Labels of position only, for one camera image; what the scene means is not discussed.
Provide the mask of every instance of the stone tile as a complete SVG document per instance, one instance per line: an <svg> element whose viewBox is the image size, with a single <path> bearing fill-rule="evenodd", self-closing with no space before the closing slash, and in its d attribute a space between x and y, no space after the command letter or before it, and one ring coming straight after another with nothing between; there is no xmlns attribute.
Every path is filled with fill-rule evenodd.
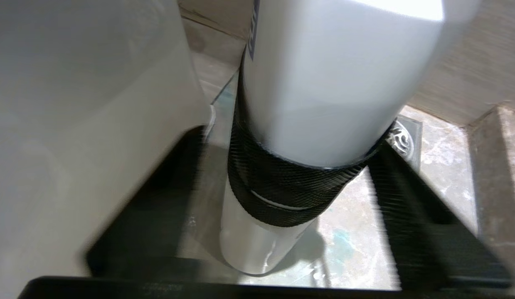
<svg viewBox="0 0 515 299"><path fill-rule="evenodd" d="M481 238L515 278L514 116L498 108L487 114L470 131L470 152Z"/></svg>

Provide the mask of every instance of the tiled floor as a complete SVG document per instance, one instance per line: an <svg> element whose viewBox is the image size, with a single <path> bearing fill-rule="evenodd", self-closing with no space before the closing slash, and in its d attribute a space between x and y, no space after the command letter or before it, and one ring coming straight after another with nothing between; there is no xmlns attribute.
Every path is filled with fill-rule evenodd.
<svg viewBox="0 0 515 299"><path fill-rule="evenodd" d="M211 34L210 28L186 23L201 34ZM217 38L229 39L219 35ZM222 49L215 38L202 40L216 44L202 49ZM231 41L233 49L242 42ZM215 72L218 57L223 59ZM240 53L217 55L208 51L194 53L193 59L204 89L214 97L211 85L222 81L212 74L223 76L236 71ZM190 225L181 248L182 257L210 261L204 280L240 284L283 286L312 286L359 289L397 289L397 275L392 266L382 222L375 206L372 183L363 172L341 192L333 205L316 224L311 225L287 257L265 276L247 276L229 267L219 252L219 219L226 179L225 161L229 144L229 128L233 114L236 80L232 79L214 103L216 123L204 154L203 175L190 211ZM406 117L423 122L421 174L436 189L465 225L476 232L476 210L472 171L466 132L429 114L410 107Z"/></svg>

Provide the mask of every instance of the white tube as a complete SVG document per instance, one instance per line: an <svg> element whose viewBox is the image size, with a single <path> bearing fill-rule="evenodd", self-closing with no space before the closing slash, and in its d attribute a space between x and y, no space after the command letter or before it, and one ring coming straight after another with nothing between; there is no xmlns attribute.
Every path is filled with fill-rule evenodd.
<svg viewBox="0 0 515 299"><path fill-rule="evenodd" d="M382 136L479 4L255 0L243 70L252 133L300 164L352 163ZM308 226L255 220L229 186L222 223L225 259L250 274L271 270Z"/></svg>
<svg viewBox="0 0 515 299"><path fill-rule="evenodd" d="M232 267L248 274L263 274L274 269L312 223L277 227L253 218L233 195L228 180L222 215L222 255Z"/></svg>

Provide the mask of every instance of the white bottle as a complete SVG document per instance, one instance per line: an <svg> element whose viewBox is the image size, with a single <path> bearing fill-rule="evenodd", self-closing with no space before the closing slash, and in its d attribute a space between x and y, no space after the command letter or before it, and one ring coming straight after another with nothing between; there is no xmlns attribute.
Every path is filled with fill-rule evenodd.
<svg viewBox="0 0 515 299"><path fill-rule="evenodd" d="M480 0L255 0L244 92L255 138L315 167L362 157L411 98ZM271 270L309 223L271 227L233 197L221 247L233 267Z"/></svg>

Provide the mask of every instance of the bathroom floor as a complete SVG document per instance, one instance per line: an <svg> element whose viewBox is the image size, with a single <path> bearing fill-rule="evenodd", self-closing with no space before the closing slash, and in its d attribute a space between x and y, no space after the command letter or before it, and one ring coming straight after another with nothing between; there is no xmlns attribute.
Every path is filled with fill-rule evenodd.
<svg viewBox="0 0 515 299"><path fill-rule="evenodd" d="M201 279L356 289L399 289L367 171L348 184L270 274L250 276L227 265L219 250L229 130L244 41L184 20L193 62L216 121L202 156L179 257L207 261ZM419 171L453 212L477 232L468 138L464 129L406 106L401 114L423 124Z"/></svg>

